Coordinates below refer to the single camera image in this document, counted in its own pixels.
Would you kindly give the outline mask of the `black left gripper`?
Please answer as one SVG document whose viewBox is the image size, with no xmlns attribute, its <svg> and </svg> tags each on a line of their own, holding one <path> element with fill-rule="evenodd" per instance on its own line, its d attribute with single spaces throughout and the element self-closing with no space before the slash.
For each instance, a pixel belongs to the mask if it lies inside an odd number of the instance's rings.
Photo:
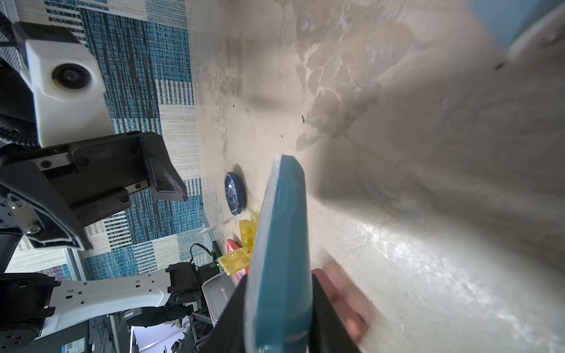
<svg viewBox="0 0 565 353">
<path fill-rule="evenodd" d="M 163 137 L 127 132 L 42 149 L 7 146 L 1 186 L 17 226 L 36 249 L 91 250 L 79 219 L 98 221 L 129 207 L 129 196 L 149 188 L 153 197 L 188 201 Z"/>
</svg>

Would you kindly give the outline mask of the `blue six-compartment pillbox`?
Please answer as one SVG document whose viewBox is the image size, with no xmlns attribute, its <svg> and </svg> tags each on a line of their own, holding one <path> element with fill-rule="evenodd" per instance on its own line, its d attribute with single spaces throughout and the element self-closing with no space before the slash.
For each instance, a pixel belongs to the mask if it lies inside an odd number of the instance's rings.
<svg viewBox="0 0 565 353">
<path fill-rule="evenodd" d="M 305 352 L 313 312 L 305 173 L 278 155 L 260 212 L 244 302 L 247 352 Z"/>
</svg>

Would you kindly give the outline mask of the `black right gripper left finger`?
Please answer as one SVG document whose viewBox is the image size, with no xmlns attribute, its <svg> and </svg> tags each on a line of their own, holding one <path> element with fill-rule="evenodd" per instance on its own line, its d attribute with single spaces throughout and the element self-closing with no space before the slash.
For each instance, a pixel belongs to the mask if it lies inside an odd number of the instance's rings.
<svg viewBox="0 0 565 353">
<path fill-rule="evenodd" d="M 201 352 L 245 352 L 244 299 L 247 275 L 234 285 L 227 275 L 217 275 L 203 286 L 203 292 L 215 323 Z"/>
</svg>

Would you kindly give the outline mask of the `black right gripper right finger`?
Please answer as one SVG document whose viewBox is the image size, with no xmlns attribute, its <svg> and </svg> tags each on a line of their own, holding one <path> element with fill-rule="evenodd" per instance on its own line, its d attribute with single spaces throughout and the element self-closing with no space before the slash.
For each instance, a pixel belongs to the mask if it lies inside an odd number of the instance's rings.
<svg viewBox="0 0 565 353">
<path fill-rule="evenodd" d="M 318 276 L 312 274 L 313 318 L 308 351 L 312 353 L 360 353 L 334 310 Z"/>
</svg>

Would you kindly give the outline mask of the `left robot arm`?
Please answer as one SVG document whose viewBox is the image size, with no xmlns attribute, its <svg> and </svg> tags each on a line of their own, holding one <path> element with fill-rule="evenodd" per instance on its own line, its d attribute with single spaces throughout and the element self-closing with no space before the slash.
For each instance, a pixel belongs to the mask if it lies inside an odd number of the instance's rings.
<svg viewBox="0 0 565 353">
<path fill-rule="evenodd" d="M 17 49 L 26 70 L 1 78 L 1 105 L 22 93 L 34 121 L 1 116 L 1 266 L 23 237 L 36 248 L 92 249 L 86 227 L 131 205 L 148 189 L 185 202 L 188 192 L 155 132 L 115 134 L 99 64 L 64 27 L 1 18 L 3 47 Z M 1 350 L 15 352 L 97 316 L 179 306 L 203 297 L 193 263 L 132 277 L 58 280 L 1 272 Z"/>
</svg>

